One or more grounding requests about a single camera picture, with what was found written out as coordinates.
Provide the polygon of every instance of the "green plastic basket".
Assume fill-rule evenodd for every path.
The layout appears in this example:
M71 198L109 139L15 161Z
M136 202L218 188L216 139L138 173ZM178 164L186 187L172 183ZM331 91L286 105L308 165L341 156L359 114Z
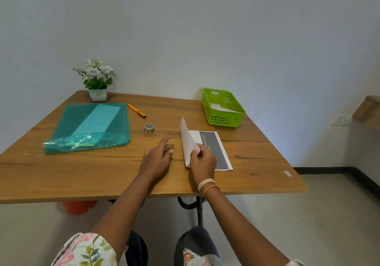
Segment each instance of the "green plastic basket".
M210 103L219 104L223 108L236 112L215 110L211 108ZM204 88L202 106L207 123L210 125L239 127L245 114L244 108L239 104L232 93L223 90Z

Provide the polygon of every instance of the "white bracelet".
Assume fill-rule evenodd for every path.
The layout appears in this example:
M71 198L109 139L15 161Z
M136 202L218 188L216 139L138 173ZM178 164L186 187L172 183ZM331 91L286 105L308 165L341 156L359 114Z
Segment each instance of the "white bracelet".
M203 186L204 184L208 183L208 182L213 182L213 183L215 184L214 179L209 178L209 179L203 180L203 181L202 181L201 183L199 183L199 185L198 185L198 191L200 192L202 186Z

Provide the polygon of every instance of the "wood grain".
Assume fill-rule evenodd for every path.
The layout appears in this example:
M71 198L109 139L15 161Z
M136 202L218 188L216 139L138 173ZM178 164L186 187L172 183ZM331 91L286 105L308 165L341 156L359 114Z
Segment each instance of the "wood grain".
M380 96L367 96L352 117L375 130L380 130Z
M130 103L147 115L143 119L127 107L130 144L45 155L42 143L50 139L66 105L92 103L87 91L77 91L0 155L0 203L116 198L135 178L144 151L168 135L175 143L173 160L148 196L199 195L183 161L182 115L190 130L219 133L233 166L232 171L215 174L225 194L304 192L308 188L248 116L238 128L230 128L208 125L200 101L109 93L107 102ZM144 133L144 124L149 122L155 125L154 134Z

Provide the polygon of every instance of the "tape roll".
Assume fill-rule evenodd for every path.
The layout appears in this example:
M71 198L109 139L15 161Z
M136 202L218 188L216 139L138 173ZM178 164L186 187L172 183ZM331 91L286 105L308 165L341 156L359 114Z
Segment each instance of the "tape roll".
M154 132L154 124L147 123L144 125L144 132L146 134L152 134Z

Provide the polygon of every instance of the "dark pants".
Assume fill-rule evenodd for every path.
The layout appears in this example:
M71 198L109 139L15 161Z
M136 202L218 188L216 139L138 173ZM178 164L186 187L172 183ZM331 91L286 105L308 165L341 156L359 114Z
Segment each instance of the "dark pants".
M147 266L148 249L140 235L132 231L127 245L128 250L125 256L128 266ZM195 226L178 239L174 251L174 266L183 266L183 250L185 248L199 256L214 254L219 257L218 250L212 242L209 233L201 226Z

